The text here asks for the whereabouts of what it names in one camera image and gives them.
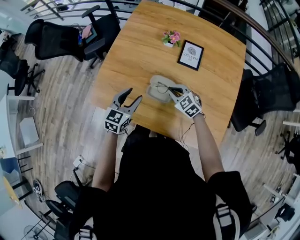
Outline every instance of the railing bar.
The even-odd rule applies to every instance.
[[[276,14],[275,14],[275,11],[274,11],[273,7],[271,6],[270,0],[269,0],[269,3],[270,3],[270,8],[271,8],[271,10],[272,10],[272,12],[273,12],[273,14],[274,14],[274,16],[275,16],[276,22],[277,22],[277,24],[278,24],[278,19],[277,19],[277,17],[276,17]],[[284,42],[283,42],[283,37],[282,37],[282,32],[281,32],[280,26],[279,26],[278,29],[279,29],[279,33],[280,33],[280,37],[281,37],[281,41],[282,41],[282,47],[283,47],[283,50],[285,50],[285,44],[284,44]]]
[[[264,3],[265,5],[266,5],[266,8],[267,8],[267,11],[268,11],[268,14],[269,14],[269,16],[270,16],[270,20],[271,20],[271,23],[272,23],[272,27],[274,26],[274,22],[273,22],[273,18],[272,18],[272,16],[271,16],[271,12],[270,12],[270,10],[269,10],[269,8],[268,8],[268,3],[267,2],[265,2]]]
[[[185,5],[185,6],[187,6],[187,7],[193,8],[193,9],[198,10],[198,11],[200,11],[200,12],[202,11],[202,12],[204,12],[204,13],[207,13],[207,14],[209,14],[209,15],[211,15],[211,16],[217,18],[217,19],[220,20],[221,22],[224,21],[224,19],[223,19],[222,17],[219,17],[218,15],[215,15],[215,14],[213,14],[212,12],[210,12],[210,11],[208,11],[208,10],[206,10],[206,9],[203,9],[203,8],[201,8],[201,7],[198,7],[198,6],[195,6],[194,4],[191,4],[191,3],[188,3],[188,2],[184,2],[184,1],[181,1],[181,0],[171,0],[171,1],[172,1],[172,2],[180,3],[180,4],[182,4],[182,5]]]
[[[59,6],[55,6],[52,9],[60,8],[60,7],[64,7],[64,6],[69,6],[69,5],[77,5],[77,4],[82,4],[82,3],[94,3],[94,2],[105,2],[105,0],[90,0],[90,1],[81,1],[81,2],[67,3],[67,4],[62,4],[62,5],[59,5]],[[38,13],[35,13],[35,14],[32,14],[30,16],[33,16],[33,15],[36,15],[36,14],[40,14],[40,13],[42,13],[44,11],[48,11],[48,9],[42,10],[42,11],[40,11]]]
[[[262,75],[260,71],[258,71],[250,62],[248,62],[246,59],[245,59],[245,63],[251,67],[255,72],[257,72],[259,75]]]
[[[54,1],[50,1],[50,2],[48,2],[48,4],[50,4],[50,3],[54,3],[54,2],[57,2],[57,1],[60,1],[60,0],[54,0]],[[41,8],[41,7],[43,7],[43,6],[44,6],[44,5],[41,5],[41,6],[39,6],[39,7],[36,7],[36,8],[34,8],[34,9],[32,9],[32,10],[30,10],[30,11],[26,12],[26,14],[28,14],[28,13],[30,13],[30,12],[32,12],[32,11],[34,11],[34,10],[38,9],[38,8]]]
[[[299,54],[299,53],[300,53],[300,45],[299,45],[299,41],[298,41],[297,35],[296,35],[296,33],[295,33],[295,29],[294,29],[294,27],[293,27],[293,25],[292,25],[292,23],[291,23],[290,17],[289,17],[289,15],[287,14],[287,12],[286,12],[285,8],[283,7],[282,3],[281,3],[280,1],[277,1],[277,2],[278,2],[278,4],[280,5],[280,7],[282,8],[282,11],[283,11],[285,17],[287,18],[287,22],[288,22],[289,25],[290,25],[290,28],[291,28],[291,31],[292,31],[292,35],[294,36],[294,39],[295,39],[295,42],[296,42],[297,52],[298,52],[298,54]]]
[[[82,15],[67,15],[67,16],[63,16],[63,17],[81,17]],[[94,17],[104,17],[106,15],[94,15]],[[52,19],[57,19],[58,17],[51,17],[51,18],[47,18],[44,19],[44,21],[48,21],[48,20],[52,20]]]
[[[230,3],[229,1],[225,0],[212,0],[221,6],[227,8],[228,11],[236,14],[241,19],[245,20],[247,24],[251,27],[253,27],[264,39],[267,40],[273,46],[273,48],[280,54],[282,59],[285,61],[285,63],[288,65],[288,67],[291,70],[296,71],[296,68],[293,64],[293,62],[286,56],[285,52],[281,48],[281,46],[275,41],[275,39],[264,29],[257,21],[255,21],[253,18],[251,18],[249,15],[241,11],[238,7]]]
[[[34,0],[34,1],[32,1],[30,4],[27,4],[26,6],[22,7],[22,8],[20,9],[20,11],[22,12],[22,11],[24,11],[25,9],[30,8],[32,5],[37,4],[38,2],[39,2],[39,0]]]
[[[263,5],[263,3],[265,2],[266,0],[261,0],[260,4],[259,5]]]
[[[128,10],[122,10],[122,9],[115,9],[116,12],[120,12],[120,13],[133,13],[131,11]]]
[[[284,19],[284,20],[280,21],[279,23],[275,24],[273,27],[269,28],[268,32],[273,31],[275,28],[278,28],[280,25],[282,25],[285,22],[287,22],[287,19]]]
[[[275,66],[277,65],[277,63],[272,59],[272,57],[262,47],[260,47],[259,44],[256,43],[251,37],[249,37],[247,34],[243,33],[237,27],[235,27],[231,24],[229,26],[232,27],[233,29],[235,29],[236,31],[238,31],[243,36],[245,36],[247,38],[247,40],[249,40],[252,44],[254,44]]]
[[[272,18],[272,16],[271,16],[270,11],[269,11],[267,0],[264,0],[263,3],[265,4],[266,9],[267,9],[267,11],[268,11],[268,14],[269,14],[269,16],[270,16],[270,21],[271,21],[271,23],[272,23],[271,29],[273,29],[274,37],[275,37],[276,41],[278,41],[278,40],[277,40],[277,36],[276,36],[276,32],[275,32],[275,28],[274,28],[273,18]],[[278,51],[276,51],[276,53],[277,53],[277,62],[279,63],[279,62],[280,62],[279,53],[278,53]]]
[[[279,11],[277,5],[276,5],[276,4],[274,4],[274,5],[275,5],[275,7],[276,7],[276,10],[278,11],[278,14],[279,14],[280,19],[283,21],[283,17],[282,17],[282,15],[281,15],[281,13],[280,13],[280,11]],[[289,43],[292,62],[294,62],[294,56],[293,56],[292,46],[291,46],[291,42],[290,42],[289,35],[287,34],[287,30],[286,30],[286,27],[285,27],[285,23],[283,23],[283,27],[284,27],[284,29],[285,29],[285,34],[286,34],[286,37],[287,37],[287,41],[288,41],[288,43]]]
[[[125,18],[125,17],[117,17],[117,18],[120,19],[120,20],[125,20],[125,21],[128,20],[128,18]]]
[[[53,10],[52,7],[50,7],[46,2],[44,2],[44,0],[40,0],[41,3],[43,3],[51,12],[53,12],[59,19],[61,19],[62,21],[64,20],[57,12],[55,12]]]
[[[81,9],[73,9],[73,10],[65,10],[65,11],[60,11],[59,13],[62,14],[62,13],[72,13],[72,12],[77,12],[77,11],[87,11],[89,10],[89,8],[81,8]],[[100,8],[98,9],[97,11],[109,11],[108,8]],[[49,14],[46,14],[46,15],[42,15],[42,16],[38,16],[36,17],[35,19],[38,19],[38,18],[41,18],[41,17],[47,17],[47,16],[50,16],[50,15],[53,15],[54,13],[49,13]]]
[[[127,3],[127,4],[130,4],[130,5],[139,5],[139,3],[137,2],[131,2],[131,1],[118,1],[118,0],[115,0],[115,1],[110,1],[112,3]]]
[[[262,61],[260,61],[258,57],[256,57],[250,50],[246,49],[246,53],[253,57],[260,65],[262,65],[263,68],[267,70],[267,72],[270,71],[270,69],[268,69],[267,66]]]

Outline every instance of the shoulder strap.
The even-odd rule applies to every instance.
[[[216,213],[213,217],[213,224],[216,233],[216,240],[222,240],[222,227],[226,227],[231,224],[235,224],[235,236],[234,240],[238,240],[240,237],[240,220],[236,212],[228,207],[228,205],[222,200],[221,197],[216,195]]]
[[[93,232],[94,219],[91,217],[75,235],[74,240],[97,240],[96,235]]]

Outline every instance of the human arm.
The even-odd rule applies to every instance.
[[[108,191],[114,182],[118,135],[107,132],[101,156],[94,173],[92,187]]]
[[[224,172],[221,156],[217,144],[208,128],[204,116],[197,114],[194,118],[198,149],[202,171],[206,182],[218,172]]]

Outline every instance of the small potted plant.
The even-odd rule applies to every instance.
[[[180,47],[180,33],[175,30],[164,32],[164,37],[161,40],[168,47],[173,47],[174,44]]]

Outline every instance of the black office chair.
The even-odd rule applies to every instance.
[[[27,95],[30,96],[30,87],[32,86],[36,92],[40,92],[34,84],[34,80],[37,76],[44,73],[45,70],[41,70],[34,74],[36,63],[33,69],[28,72],[29,66],[26,60],[19,59],[15,52],[11,49],[10,44],[4,42],[0,47],[0,70],[6,72],[13,79],[15,79],[15,86],[10,87],[7,85],[7,94],[10,90],[15,91],[15,95],[19,96],[28,85]]]
[[[92,12],[99,8],[100,6],[97,5],[82,15],[82,18],[90,17],[97,34],[95,41],[89,44],[83,40],[83,45],[79,46],[79,30],[77,28],[44,22],[42,19],[37,19],[31,23],[26,32],[25,43],[31,43],[35,46],[35,56],[39,60],[71,55],[80,62],[94,58],[94,63],[97,58],[103,58],[103,52],[110,49],[120,31],[119,23],[112,14],[95,20]]]
[[[90,18],[92,27],[95,29],[98,37],[105,38],[105,45],[98,49],[97,57],[95,57],[93,61],[91,61],[89,68],[92,68],[92,65],[98,58],[100,59],[100,61],[104,59],[103,53],[108,53],[111,46],[113,45],[113,42],[121,31],[119,22],[113,14],[108,14],[96,20],[93,12],[97,11],[98,9],[100,9],[100,6],[96,5],[82,14],[82,18],[86,16]]]
[[[283,138],[285,145],[280,151],[276,151],[275,154],[280,154],[284,151],[283,156],[280,158],[283,160],[286,158],[289,164],[294,164],[297,173],[300,173],[300,135],[294,134],[293,139],[290,141],[290,131],[287,131],[287,138],[284,134],[280,134]]]
[[[253,76],[252,72],[245,70],[231,122],[238,132],[247,126],[255,127],[255,135],[258,136],[266,128],[266,121],[255,124],[254,119],[272,111],[293,111],[299,101],[299,76],[289,71],[286,64],[278,64],[260,76]]]
[[[61,202],[53,200],[46,201],[49,209],[58,217],[55,227],[55,239],[68,239],[72,211],[75,209],[80,190],[83,187],[83,184],[76,174],[76,170],[77,169],[73,170],[73,174],[76,178],[78,186],[76,186],[72,181],[63,181],[54,189]]]

